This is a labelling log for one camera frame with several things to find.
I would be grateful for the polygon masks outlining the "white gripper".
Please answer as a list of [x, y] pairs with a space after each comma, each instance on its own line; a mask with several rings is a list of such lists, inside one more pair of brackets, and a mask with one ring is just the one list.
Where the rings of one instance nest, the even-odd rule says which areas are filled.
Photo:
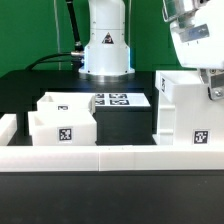
[[181, 66], [202, 68], [209, 98], [224, 99], [224, 1], [170, 1], [169, 22]]

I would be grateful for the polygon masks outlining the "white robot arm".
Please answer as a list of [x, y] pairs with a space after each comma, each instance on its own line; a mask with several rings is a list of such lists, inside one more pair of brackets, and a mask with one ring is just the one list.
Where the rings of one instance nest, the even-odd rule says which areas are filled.
[[[99, 81], [132, 74], [123, 0], [88, 0], [90, 41], [79, 72]], [[224, 98], [224, 0], [162, 0], [181, 66], [195, 68], [213, 100]]]

